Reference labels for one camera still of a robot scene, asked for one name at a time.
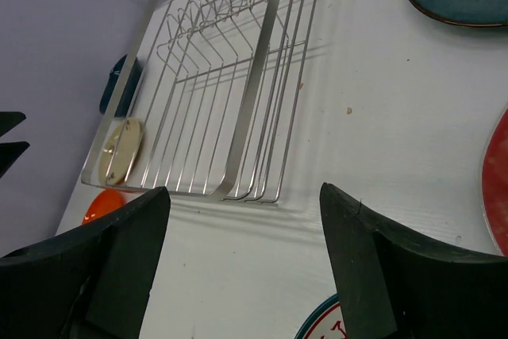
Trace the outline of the red plate with turquoise flower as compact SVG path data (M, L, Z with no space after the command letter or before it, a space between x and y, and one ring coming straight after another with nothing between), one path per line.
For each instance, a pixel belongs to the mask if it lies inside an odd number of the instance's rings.
M507 256L507 110L499 118L484 154L481 191L491 236Z

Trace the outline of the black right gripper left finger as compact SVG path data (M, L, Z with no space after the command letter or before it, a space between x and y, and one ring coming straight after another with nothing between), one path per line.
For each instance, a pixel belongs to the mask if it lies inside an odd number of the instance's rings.
M1 258L3 338L137 338L167 232L157 187Z

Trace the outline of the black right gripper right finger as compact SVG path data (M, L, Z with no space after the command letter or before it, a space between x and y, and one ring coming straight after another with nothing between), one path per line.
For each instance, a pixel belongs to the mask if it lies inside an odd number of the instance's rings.
M506 337L504 256L428 237L330 183L319 201L350 338Z

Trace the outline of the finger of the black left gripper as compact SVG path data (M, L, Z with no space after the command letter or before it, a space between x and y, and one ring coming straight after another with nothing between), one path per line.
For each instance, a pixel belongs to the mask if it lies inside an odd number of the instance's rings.
M10 169L14 162L30 146L27 141L9 142L0 144L0 177Z
M0 136L5 135L11 129L26 119L25 114L19 111L0 112Z

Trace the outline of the dark blue leaf-shaped plate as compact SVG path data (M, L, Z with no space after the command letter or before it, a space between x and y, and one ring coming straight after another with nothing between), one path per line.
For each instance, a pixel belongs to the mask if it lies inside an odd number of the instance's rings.
M120 77L121 70L124 66L125 60L127 55L124 55L122 58L119 59L118 62L113 66L113 68L110 71L108 82L106 84L106 88L102 94L101 101L99 103L99 111L101 114L104 114L106 112L106 108L109 105L111 96L114 92L114 89L116 87L117 81ZM115 117L125 117L128 113L130 104L132 102L134 93L136 91L137 85L140 81L140 77L143 71L143 67L138 59L134 60L133 67L131 69L131 72L129 74L128 81L125 85L124 91L122 93L120 102L118 103Z

